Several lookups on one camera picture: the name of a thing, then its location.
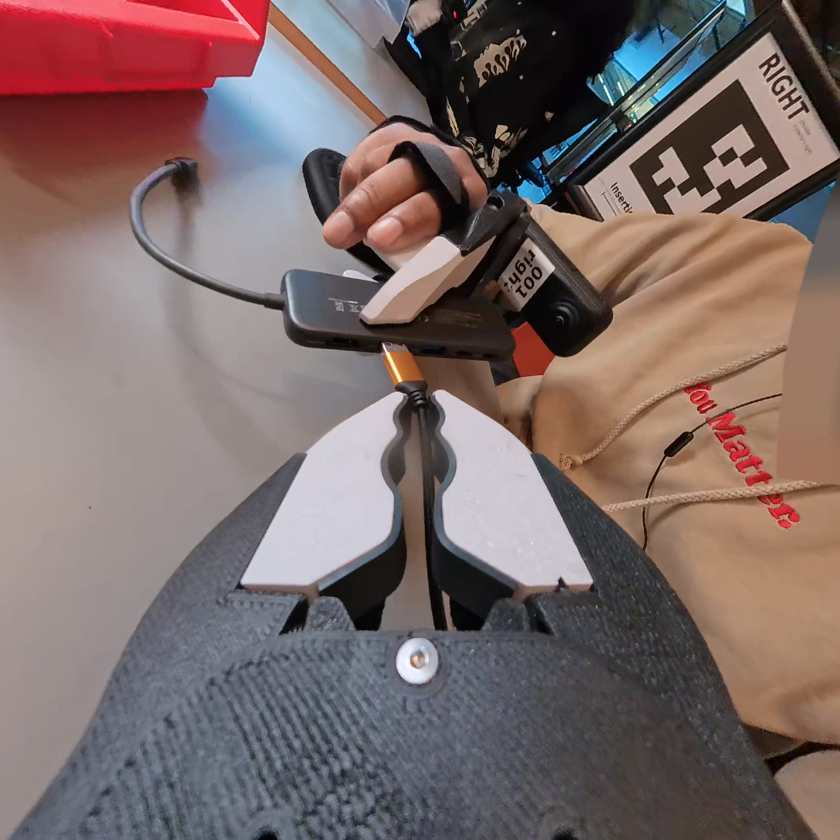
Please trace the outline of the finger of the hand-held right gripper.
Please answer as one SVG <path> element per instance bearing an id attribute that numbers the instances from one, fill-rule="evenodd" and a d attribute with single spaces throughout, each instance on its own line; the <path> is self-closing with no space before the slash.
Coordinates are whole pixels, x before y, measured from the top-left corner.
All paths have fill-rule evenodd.
<path id="1" fill-rule="evenodd" d="M 462 286 L 495 240 L 463 255 L 446 237 L 435 237 L 380 287 L 361 310 L 360 320 L 374 327 L 412 322 L 445 293 Z"/>

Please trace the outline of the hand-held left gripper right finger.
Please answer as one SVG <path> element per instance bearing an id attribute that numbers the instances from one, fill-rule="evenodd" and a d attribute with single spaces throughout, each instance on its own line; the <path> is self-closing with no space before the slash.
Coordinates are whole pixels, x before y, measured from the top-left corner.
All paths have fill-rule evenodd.
<path id="1" fill-rule="evenodd" d="M 432 404 L 444 468 L 432 569 L 449 599 L 588 592 L 592 575 L 526 445 L 447 391 L 432 394 Z"/>

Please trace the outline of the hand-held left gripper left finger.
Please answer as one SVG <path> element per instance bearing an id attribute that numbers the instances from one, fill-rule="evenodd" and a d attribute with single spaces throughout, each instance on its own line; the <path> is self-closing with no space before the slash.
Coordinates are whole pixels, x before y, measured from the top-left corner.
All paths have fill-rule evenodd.
<path id="1" fill-rule="evenodd" d="M 303 456 L 240 584 L 248 592 L 324 593 L 351 584 L 392 550 L 403 505 L 389 466 L 406 395 L 393 392 L 342 421 Z"/>

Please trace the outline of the black usb cable orange plug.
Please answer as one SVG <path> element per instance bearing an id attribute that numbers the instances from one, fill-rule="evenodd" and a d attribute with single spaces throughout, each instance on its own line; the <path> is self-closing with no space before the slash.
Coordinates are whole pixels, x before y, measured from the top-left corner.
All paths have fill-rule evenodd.
<path id="1" fill-rule="evenodd" d="M 448 630 L 443 592 L 434 578 L 434 508 L 436 500 L 432 409 L 427 382 L 410 351 L 401 344 L 383 343 L 381 354 L 395 389 L 408 397 L 416 416 L 422 469 L 423 530 L 427 587 L 434 629 Z"/>

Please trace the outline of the black usb hub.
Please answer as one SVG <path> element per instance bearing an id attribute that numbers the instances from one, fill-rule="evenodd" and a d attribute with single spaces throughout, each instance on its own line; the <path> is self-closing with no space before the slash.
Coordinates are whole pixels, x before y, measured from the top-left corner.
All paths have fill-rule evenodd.
<path id="1" fill-rule="evenodd" d="M 382 284 L 372 280 L 294 269 L 278 293 L 235 287 L 186 266 L 165 253 L 149 236 L 144 202 L 164 182 L 178 193 L 198 184 L 197 162 L 178 157 L 165 162 L 138 184 L 129 200 L 129 222 L 142 250 L 170 272 L 227 298 L 282 313 L 291 342 L 313 349 L 375 354 L 384 345 L 402 345 L 418 357 L 460 361 L 504 361 L 515 340 L 501 311 L 480 297 L 447 297 L 406 324 L 371 326 L 361 319 L 364 306 Z"/>

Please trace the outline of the red plastic bin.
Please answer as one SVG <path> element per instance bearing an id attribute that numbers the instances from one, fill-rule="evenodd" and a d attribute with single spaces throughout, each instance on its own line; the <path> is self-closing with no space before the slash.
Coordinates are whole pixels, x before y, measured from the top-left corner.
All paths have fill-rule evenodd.
<path id="1" fill-rule="evenodd" d="M 210 88 L 249 77 L 269 1 L 2 1 L 2 96 Z"/>

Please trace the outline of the person's right hand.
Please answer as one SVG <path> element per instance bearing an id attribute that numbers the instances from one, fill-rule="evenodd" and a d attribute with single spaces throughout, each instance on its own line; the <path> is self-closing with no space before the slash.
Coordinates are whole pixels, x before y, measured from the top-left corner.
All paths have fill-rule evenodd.
<path id="1" fill-rule="evenodd" d="M 487 184 L 465 149 L 422 122 L 396 117 L 372 131 L 346 158 L 340 204 L 322 226 L 331 247 L 349 249 L 365 241 L 382 254 L 402 253 L 438 235 L 442 214 L 424 173 L 408 159 L 392 160 L 394 148 L 403 142 L 441 147 L 464 183 L 470 212 L 484 204 Z"/>

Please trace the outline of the black white marker sign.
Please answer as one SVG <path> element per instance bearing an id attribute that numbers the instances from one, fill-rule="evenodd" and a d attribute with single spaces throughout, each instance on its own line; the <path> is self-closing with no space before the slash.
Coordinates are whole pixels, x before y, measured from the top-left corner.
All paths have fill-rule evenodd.
<path id="1" fill-rule="evenodd" d="M 759 221 L 838 175 L 838 86 L 790 2 L 774 2 L 568 181 L 582 215 Z"/>

